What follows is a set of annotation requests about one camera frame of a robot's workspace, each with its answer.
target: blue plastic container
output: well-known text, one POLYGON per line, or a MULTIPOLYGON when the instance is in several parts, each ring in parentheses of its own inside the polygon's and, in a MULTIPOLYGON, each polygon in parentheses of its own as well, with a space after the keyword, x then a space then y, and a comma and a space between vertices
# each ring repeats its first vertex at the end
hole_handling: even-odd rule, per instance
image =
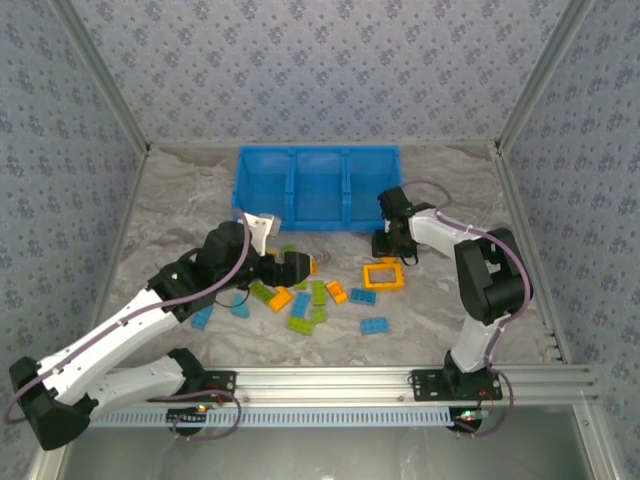
POLYGON ((401 183, 393 146, 242 147, 231 206, 277 215, 283 230, 372 232, 378 195, 401 183))

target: lego brick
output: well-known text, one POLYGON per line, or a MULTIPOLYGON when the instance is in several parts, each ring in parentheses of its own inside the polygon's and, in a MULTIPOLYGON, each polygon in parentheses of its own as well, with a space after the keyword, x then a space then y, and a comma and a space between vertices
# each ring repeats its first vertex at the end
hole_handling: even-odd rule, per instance
POLYGON ((376 292, 369 292, 361 288, 352 288, 349 300, 351 303, 374 306, 376 304, 376 292))
POLYGON ((289 317, 289 320, 287 321, 287 328, 289 330, 302 333, 303 335, 311 335, 315 325, 316 324, 311 320, 306 320, 300 317, 289 317))
POLYGON ((327 304, 327 292, 322 280, 311 282, 311 298, 314 307, 324 307, 327 304))
POLYGON ((202 310, 194 313, 193 317, 191 318, 191 326, 193 328, 197 328, 198 330, 204 330, 207 326, 207 323, 209 323, 211 312, 213 312, 213 305, 211 305, 210 307, 205 307, 202 310))
POLYGON ((385 317, 366 318, 360 320, 360 332, 363 335, 384 333, 389 331, 389 322, 385 317))
POLYGON ((265 305, 269 305, 269 302, 273 297, 275 297, 275 293, 265 287, 262 283, 256 282, 249 285, 249 291, 251 295, 256 297, 265 305))
POLYGON ((275 313, 278 313, 285 305, 293 300, 293 295, 284 287, 276 287, 276 290, 278 290, 278 293, 269 301, 269 308, 275 313))
POLYGON ((402 265, 399 263, 375 263, 365 265, 362 269, 364 277, 364 288, 375 292, 393 292, 394 290, 402 290, 405 286, 404 273, 402 265), (396 279, 393 282, 372 282, 370 275, 373 271, 393 270, 396 279))
POLYGON ((307 289, 307 279, 305 278, 303 281, 301 281, 299 284, 297 284, 293 288, 295 290, 306 290, 307 289))
POLYGON ((311 310, 311 320, 313 320, 313 323, 326 322, 327 318, 329 317, 327 316, 327 311, 324 308, 314 308, 311 310))
POLYGON ((299 293, 293 302, 291 307, 291 315, 294 317, 304 318, 304 314, 307 313, 307 307, 311 302, 311 295, 308 293, 299 293))
POLYGON ((247 307, 247 302, 243 302, 244 297, 242 295, 236 295, 231 304, 231 315, 234 317, 249 318, 249 307, 247 307))
POLYGON ((347 301, 347 293, 337 280, 327 283, 327 290, 329 290, 333 301, 336 302, 337 305, 347 301))

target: purple cable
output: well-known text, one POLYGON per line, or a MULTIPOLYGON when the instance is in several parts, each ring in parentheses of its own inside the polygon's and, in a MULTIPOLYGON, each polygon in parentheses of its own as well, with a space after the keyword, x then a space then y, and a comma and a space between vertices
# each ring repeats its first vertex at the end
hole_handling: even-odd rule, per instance
MULTIPOLYGON (((154 303, 154 304, 147 305, 145 307, 139 308, 138 310, 134 310, 133 312, 125 315, 124 317, 122 317, 120 319, 120 322, 122 322, 122 326, 126 326, 127 323, 130 320, 132 320, 133 318, 137 317, 138 315, 142 315, 143 313, 146 313, 146 312, 148 312, 150 310, 154 310, 156 308, 165 308, 165 307, 173 307, 175 305, 181 305, 183 303, 192 302, 192 301, 197 300, 199 298, 202 298, 202 297, 204 297, 206 295, 209 295, 210 293, 213 293, 216 290, 219 290, 220 288, 222 288, 224 285, 226 285, 226 283, 229 280, 231 280, 236 273, 238 273, 238 270, 240 270, 240 267, 242 267, 242 264, 246 260, 247 254, 249 253, 251 232, 249 231, 249 223, 248 223, 247 217, 244 215, 244 213, 239 209, 234 210, 234 213, 239 218, 242 219, 242 227, 243 227, 242 230, 243 230, 243 233, 244 233, 244 239, 243 239, 243 243, 242 243, 242 251, 240 253, 240 257, 238 257, 238 261, 233 266, 233 268, 231 268, 231 270, 229 270, 229 273, 227 273, 224 277, 222 277, 220 280, 218 280, 216 283, 214 283, 210 287, 205 288, 204 290, 201 290, 198 293, 194 293, 192 295, 187 295, 185 297, 174 298, 173 300, 167 300, 166 302, 154 303)), ((81 345, 77 350, 74 350, 72 353, 70 353, 64 359, 60 360, 60 362, 58 362, 56 365, 51 367, 49 370, 47 370, 46 372, 38 375, 34 379, 32 379, 29 382, 27 382, 26 384, 24 384, 21 388, 19 388, 18 391, 9 399, 9 402, 7 403, 7 406, 6 406, 5 410, 4 410, 4 415, 3 415, 4 423, 6 425, 15 425, 17 423, 24 422, 26 420, 26 418, 24 418, 24 417, 23 418, 10 418, 9 417, 9 415, 11 414, 11 410, 13 409, 15 404, 18 403, 18 400, 20 400, 25 393, 27 393, 29 390, 31 390, 38 383, 40 383, 40 382, 46 380, 47 378, 49 378, 51 375, 53 375, 53 373, 55 371, 62 370, 62 368, 65 365, 68 365, 70 362, 72 362, 79 355, 81 355, 82 353, 87 351, 89 348, 91 348, 93 345, 98 343, 104 337, 106 337, 111 332, 113 332, 114 330, 119 328, 121 326, 120 322, 116 322, 116 323, 110 325, 108 328, 106 328, 105 330, 100 332, 98 335, 93 337, 91 340, 88 340, 87 343, 85 343, 84 345, 81 345)))
POLYGON ((154 398, 154 400, 161 400, 165 402, 179 402, 181 400, 188 400, 190 398, 201 397, 203 395, 222 395, 223 397, 227 397, 228 399, 230 399, 233 403, 236 404, 236 407, 238 407, 238 415, 236 416, 236 421, 233 422, 233 425, 227 428, 224 432, 216 433, 214 435, 200 435, 198 437, 190 437, 178 433, 178 423, 180 423, 180 420, 185 416, 178 415, 171 425, 171 431, 176 436, 176 438, 194 442, 208 442, 210 440, 220 440, 221 438, 228 437, 238 429, 238 426, 240 425, 240 419, 242 418, 242 406, 240 405, 240 401, 231 392, 225 392, 224 390, 204 390, 202 392, 183 393, 182 395, 171 395, 169 397, 158 397, 154 398))
POLYGON ((498 325, 498 329, 494 333, 494 335, 491 338, 491 340, 489 340, 489 343, 487 344, 487 349, 485 350, 485 353, 484 353, 484 362, 485 362, 485 367, 487 368, 487 370, 490 371, 491 373, 495 374, 495 375, 498 375, 498 376, 502 377, 502 379, 504 380, 504 383, 507 385, 507 389, 509 390, 509 405, 507 406, 507 412, 505 413, 504 417, 502 417, 500 419, 500 421, 495 426, 493 426, 489 430, 487 430, 485 432, 481 432, 481 433, 476 433, 476 431, 472 427, 470 427, 468 425, 465 425, 462 422, 457 422, 457 421, 454 422, 456 425, 469 430, 469 432, 472 435, 476 436, 476 437, 486 437, 487 435, 491 435, 493 433, 496 433, 498 430, 500 430, 505 425, 507 419, 511 415, 511 410, 513 409, 513 402, 514 402, 513 386, 511 385, 511 382, 509 381, 507 376, 502 371, 498 370, 497 368, 494 368, 491 365, 491 354, 493 352, 494 347, 498 343, 498 339, 500 338, 500 334, 504 331, 504 328, 506 327, 506 325, 511 323, 512 321, 516 320, 517 318, 521 317, 522 314, 527 309, 527 307, 529 306, 529 303, 531 302, 531 281, 529 280, 529 275, 527 274, 527 270, 525 269, 524 264, 522 263, 520 258, 518 258, 518 256, 515 254, 515 252, 513 250, 511 250, 511 248, 509 248, 509 246, 507 244, 505 244, 503 241, 501 241, 500 239, 494 237, 490 233, 483 232, 482 230, 478 230, 478 229, 475 229, 475 228, 470 227, 470 226, 468 227, 466 225, 454 222, 454 221, 449 220, 447 218, 442 218, 442 215, 440 214, 439 210, 442 209, 442 208, 448 207, 449 205, 451 205, 453 203, 453 197, 451 196, 451 194, 449 193, 449 191, 445 187, 443 187, 442 185, 440 185, 437 182, 434 182, 432 180, 426 180, 426 179, 418 179, 418 180, 412 180, 412 181, 409 181, 409 182, 405 182, 405 183, 402 184, 402 186, 405 187, 407 185, 414 185, 414 184, 431 185, 433 187, 436 187, 442 193, 444 193, 445 196, 447 197, 447 201, 444 202, 441 205, 436 206, 436 218, 441 223, 443 223, 444 225, 447 225, 448 227, 451 227, 451 228, 453 228, 455 230, 458 230, 460 232, 469 232, 469 233, 472 233, 474 235, 478 235, 478 236, 480 236, 482 238, 485 238, 485 239, 489 240, 490 242, 494 243, 496 246, 498 246, 500 249, 502 249, 502 251, 513 261, 513 263, 516 265, 516 268, 518 269, 518 273, 520 273, 520 277, 522 278, 522 283, 524 283, 524 299, 522 301, 522 305, 520 306, 520 308, 515 313, 513 313, 512 315, 510 315, 509 317, 505 318, 504 320, 502 320, 500 322, 500 324, 498 325))

